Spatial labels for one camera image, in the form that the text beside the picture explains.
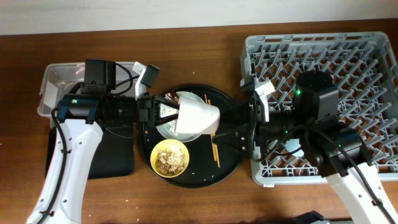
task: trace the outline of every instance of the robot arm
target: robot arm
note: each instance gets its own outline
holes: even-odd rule
[[[362,137],[339,122],[339,93],[331,76],[302,73],[295,83],[294,109],[271,114],[266,98],[256,90],[261,87],[256,78],[247,77],[242,83],[248,100],[221,114],[221,122],[233,128],[217,133],[213,137],[215,144],[262,162],[288,138],[300,139],[305,158],[326,177],[355,223],[398,222]],[[273,140],[278,143],[269,149],[267,142]],[[254,150],[260,152],[260,158]]]
[[[103,132],[97,122],[86,124],[84,119],[67,119],[61,123],[67,140],[68,155],[59,193],[45,223],[81,223],[81,205],[86,188],[91,160],[101,142]],[[42,193],[27,219],[27,223],[38,223],[49,207],[62,166],[62,140],[57,133],[54,154]]]
[[[364,162],[359,164],[358,167],[369,182],[376,197],[383,203],[392,219],[398,222],[397,212],[381,185],[376,166],[368,166]],[[363,224],[390,223],[380,207],[375,204],[355,169],[351,167],[347,171],[348,175],[345,177],[333,174],[326,177],[326,180],[343,201],[353,221]]]

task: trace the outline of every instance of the white plate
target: white plate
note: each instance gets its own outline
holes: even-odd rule
[[[201,99],[198,95],[187,92],[187,91],[178,91],[177,95],[204,103],[203,99]],[[158,126],[158,127],[156,127],[157,131],[166,139],[175,139],[175,140],[179,140],[180,142],[189,142],[189,141],[199,138],[200,134],[176,134],[174,132],[175,122],[176,122],[176,120],[170,121],[161,126]]]

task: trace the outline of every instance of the dish rack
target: dish rack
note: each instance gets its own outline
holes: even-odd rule
[[[243,77],[257,76],[274,84],[270,113],[292,109],[295,79],[302,72],[329,73],[340,93],[340,121],[361,133],[381,180],[398,179],[398,66],[386,34],[250,36],[240,59]],[[264,187],[326,183],[304,157],[276,156],[252,161],[251,168],[255,183]]]

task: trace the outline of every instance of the wooden table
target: wooden table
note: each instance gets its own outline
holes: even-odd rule
[[[385,32],[398,55],[398,19],[0,37],[0,223],[24,223],[43,187],[50,126],[37,107],[48,64],[87,58],[153,63],[160,74],[151,93],[204,83],[241,99],[239,55],[247,36],[361,31]],[[311,210],[349,217],[328,185],[264,189],[252,181],[249,161],[214,186],[183,189],[157,178],[137,149],[135,157],[133,175],[88,181],[83,223],[236,223]],[[398,208],[398,184],[383,186]]]

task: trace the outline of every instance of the chopstick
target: chopstick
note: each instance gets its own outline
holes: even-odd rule
[[[207,103],[207,104],[211,105],[211,101],[210,101],[210,99],[207,99],[206,94],[205,94],[205,100],[206,100],[206,103]],[[220,168],[220,159],[219,159],[219,157],[218,157],[218,147],[217,147],[216,144],[213,143],[213,137],[214,137],[215,135],[216,135],[216,134],[211,134],[211,135],[210,135],[211,146],[213,147],[213,157],[214,157],[214,161],[217,162],[218,168]]]

